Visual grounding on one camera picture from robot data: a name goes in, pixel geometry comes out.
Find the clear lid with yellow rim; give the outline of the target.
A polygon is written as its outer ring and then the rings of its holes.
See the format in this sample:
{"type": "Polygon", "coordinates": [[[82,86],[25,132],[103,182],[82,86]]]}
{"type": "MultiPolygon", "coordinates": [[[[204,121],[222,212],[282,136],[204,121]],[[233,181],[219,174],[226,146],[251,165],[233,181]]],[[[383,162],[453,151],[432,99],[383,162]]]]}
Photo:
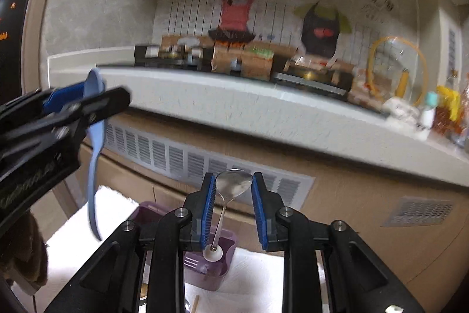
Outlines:
{"type": "Polygon", "coordinates": [[[366,61],[366,85],[371,97],[380,103],[399,97],[412,106],[422,105],[429,85],[423,52],[402,36],[376,39],[366,61]]]}

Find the light blue plastic rice paddle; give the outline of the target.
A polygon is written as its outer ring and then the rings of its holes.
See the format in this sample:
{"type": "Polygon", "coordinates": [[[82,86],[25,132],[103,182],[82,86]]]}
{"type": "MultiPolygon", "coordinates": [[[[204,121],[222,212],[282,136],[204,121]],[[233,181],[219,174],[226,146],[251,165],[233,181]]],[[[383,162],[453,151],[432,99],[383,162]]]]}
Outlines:
{"type": "MultiPolygon", "coordinates": [[[[97,68],[93,68],[87,75],[84,82],[84,98],[99,95],[104,93],[106,85],[104,80],[99,73],[97,68]]],[[[87,129],[87,135],[91,140],[91,159],[88,166],[87,175],[87,211],[88,211],[88,222],[91,227],[91,232],[98,241],[102,241],[100,233],[98,232],[98,226],[96,221],[95,213],[95,191],[96,191],[96,178],[97,178],[97,167],[98,158],[101,151],[103,150],[106,137],[106,122],[99,121],[90,125],[87,129]]]]}

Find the black gas stove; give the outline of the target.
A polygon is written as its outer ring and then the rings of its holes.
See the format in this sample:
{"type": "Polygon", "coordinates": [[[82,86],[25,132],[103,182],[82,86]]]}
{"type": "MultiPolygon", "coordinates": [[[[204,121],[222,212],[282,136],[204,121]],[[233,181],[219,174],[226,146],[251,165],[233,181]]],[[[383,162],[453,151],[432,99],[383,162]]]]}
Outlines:
{"type": "Polygon", "coordinates": [[[134,47],[134,66],[210,72],[213,55],[214,47],[136,45],[134,47]]]}

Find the white speckled countertop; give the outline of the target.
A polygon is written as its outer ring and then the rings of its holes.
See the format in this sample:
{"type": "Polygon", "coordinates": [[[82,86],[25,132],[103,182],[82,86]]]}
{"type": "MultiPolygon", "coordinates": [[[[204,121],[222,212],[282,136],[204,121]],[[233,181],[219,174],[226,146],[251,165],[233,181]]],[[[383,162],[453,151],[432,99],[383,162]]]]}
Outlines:
{"type": "Polygon", "coordinates": [[[134,108],[277,141],[368,165],[468,185],[468,155],[438,135],[425,140],[345,102],[226,75],[132,66],[132,47],[49,56],[52,87],[84,80],[97,67],[106,85],[130,89],[134,108]]]}

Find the cartoon kitchen wall sticker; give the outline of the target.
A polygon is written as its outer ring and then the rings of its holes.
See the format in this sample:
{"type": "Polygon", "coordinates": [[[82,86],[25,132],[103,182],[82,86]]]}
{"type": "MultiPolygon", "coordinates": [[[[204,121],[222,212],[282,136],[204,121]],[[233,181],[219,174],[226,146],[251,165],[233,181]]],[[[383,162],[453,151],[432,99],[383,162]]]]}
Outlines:
{"type": "Polygon", "coordinates": [[[158,0],[153,39],[248,37],[364,66],[379,38],[417,40],[416,0],[158,0]]]}

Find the wooden chopstick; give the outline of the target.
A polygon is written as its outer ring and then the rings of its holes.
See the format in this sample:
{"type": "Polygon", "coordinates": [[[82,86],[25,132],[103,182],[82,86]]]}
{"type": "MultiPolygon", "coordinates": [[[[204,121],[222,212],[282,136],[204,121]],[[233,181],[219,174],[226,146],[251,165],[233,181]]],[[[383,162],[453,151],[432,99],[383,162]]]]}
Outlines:
{"type": "Polygon", "coordinates": [[[197,312],[199,302],[200,302],[200,295],[196,295],[196,297],[194,298],[193,304],[192,304],[191,313],[196,313],[197,312]]]}

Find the purple plastic utensil holder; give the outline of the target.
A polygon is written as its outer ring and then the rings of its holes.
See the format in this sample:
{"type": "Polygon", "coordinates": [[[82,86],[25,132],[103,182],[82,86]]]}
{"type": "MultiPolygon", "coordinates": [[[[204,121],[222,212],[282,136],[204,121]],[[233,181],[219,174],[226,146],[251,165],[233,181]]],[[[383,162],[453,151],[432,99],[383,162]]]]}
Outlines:
{"type": "MultiPolygon", "coordinates": [[[[168,212],[167,207],[146,201],[137,207],[130,219],[144,226],[147,223],[158,222],[168,212]]],[[[210,292],[218,291],[225,276],[229,273],[237,244],[236,234],[231,230],[222,229],[219,239],[222,258],[219,261],[209,262],[201,252],[185,252],[183,254],[185,282],[210,292]]]]}

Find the white textured table cloth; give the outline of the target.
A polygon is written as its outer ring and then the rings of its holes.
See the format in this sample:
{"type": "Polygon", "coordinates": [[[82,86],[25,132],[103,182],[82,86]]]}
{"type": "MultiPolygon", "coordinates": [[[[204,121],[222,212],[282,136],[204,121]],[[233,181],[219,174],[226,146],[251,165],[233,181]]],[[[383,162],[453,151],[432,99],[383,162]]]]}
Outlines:
{"type": "MultiPolygon", "coordinates": [[[[152,249],[146,310],[183,312],[183,227],[190,212],[181,207],[158,222],[123,222],[78,270],[48,312],[137,312],[145,252],[152,249]]],[[[277,211],[285,227],[283,312],[321,312],[323,301],[311,221],[289,207],[277,211]]]]}

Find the metal spoon with white tip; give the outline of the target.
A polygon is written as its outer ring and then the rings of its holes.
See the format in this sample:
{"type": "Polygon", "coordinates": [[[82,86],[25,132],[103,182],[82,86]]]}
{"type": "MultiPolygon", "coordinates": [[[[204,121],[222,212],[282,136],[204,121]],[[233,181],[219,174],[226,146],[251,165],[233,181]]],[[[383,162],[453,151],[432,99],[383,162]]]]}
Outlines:
{"type": "Polygon", "coordinates": [[[222,200],[222,211],[219,215],[219,222],[215,230],[213,241],[203,250],[203,257],[206,261],[215,263],[222,259],[223,251],[219,245],[219,239],[221,237],[222,224],[227,206],[230,202],[246,192],[252,182],[253,177],[250,173],[236,168],[226,170],[217,175],[215,187],[216,192],[222,200]]]}

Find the long grey vent grille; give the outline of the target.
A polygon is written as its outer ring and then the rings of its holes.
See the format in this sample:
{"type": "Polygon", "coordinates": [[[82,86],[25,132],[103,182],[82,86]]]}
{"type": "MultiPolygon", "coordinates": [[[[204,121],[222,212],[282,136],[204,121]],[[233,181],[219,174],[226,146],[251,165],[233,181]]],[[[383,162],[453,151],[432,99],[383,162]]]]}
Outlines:
{"type": "Polygon", "coordinates": [[[106,126],[105,148],[155,173],[194,187],[200,186],[207,172],[217,175],[232,168],[250,174],[260,172],[267,189],[280,194],[284,204],[296,210],[302,208],[315,181],[309,175],[224,156],[117,121],[106,126]]]}

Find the wooden cabinet front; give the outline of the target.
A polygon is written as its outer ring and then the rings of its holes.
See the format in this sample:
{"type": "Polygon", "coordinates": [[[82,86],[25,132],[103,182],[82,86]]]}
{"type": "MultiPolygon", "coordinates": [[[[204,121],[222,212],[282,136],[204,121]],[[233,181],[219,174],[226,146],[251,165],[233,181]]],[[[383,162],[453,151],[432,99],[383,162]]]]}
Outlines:
{"type": "MultiPolygon", "coordinates": [[[[343,220],[406,285],[427,312],[468,310],[468,186],[447,184],[306,148],[188,121],[131,111],[112,118],[133,129],[315,179],[299,209],[316,222],[343,220]],[[454,203],[440,225],[384,227],[402,197],[454,203]]],[[[174,208],[198,187],[155,173],[104,148],[100,183],[174,208]]]]}

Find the small grey vent grille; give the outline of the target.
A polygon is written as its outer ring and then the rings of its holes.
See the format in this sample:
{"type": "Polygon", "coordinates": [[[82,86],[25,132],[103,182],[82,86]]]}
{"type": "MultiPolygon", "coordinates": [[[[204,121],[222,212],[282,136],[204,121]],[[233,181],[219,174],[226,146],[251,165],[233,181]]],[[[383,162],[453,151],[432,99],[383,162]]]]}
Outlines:
{"type": "Polygon", "coordinates": [[[449,216],[454,203],[444,199],[402,197],[384,227],[412,227],[440,225],[449,216]]]}

